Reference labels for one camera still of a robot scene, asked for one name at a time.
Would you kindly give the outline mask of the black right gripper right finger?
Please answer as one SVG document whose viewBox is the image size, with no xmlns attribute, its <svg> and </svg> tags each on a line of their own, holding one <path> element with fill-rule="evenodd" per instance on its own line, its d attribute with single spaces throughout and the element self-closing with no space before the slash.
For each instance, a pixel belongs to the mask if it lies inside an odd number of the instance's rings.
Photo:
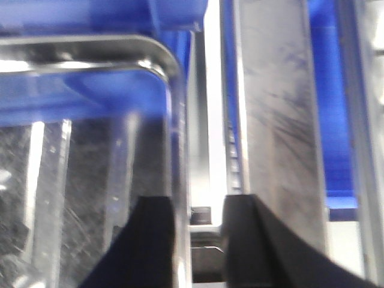
<svg viewBox="0 0 384 288">
<path fill-rule="evenodd" d="M 228 195 L 223 206 L 228 287 L 374 287 L 291 231 L 255 195 Z"/>
</svg>

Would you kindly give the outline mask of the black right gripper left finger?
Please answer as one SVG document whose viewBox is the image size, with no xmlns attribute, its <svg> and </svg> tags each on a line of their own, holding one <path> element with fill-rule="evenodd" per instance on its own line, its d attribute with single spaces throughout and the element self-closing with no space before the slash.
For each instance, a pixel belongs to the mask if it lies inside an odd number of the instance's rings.
<svg viewBox="0 0 384 288">
<path fill-rule="evenodd" d="M 171 199 L 140 196 L 127 224 L 80 287 L 172 287 Z"/>
</svg>

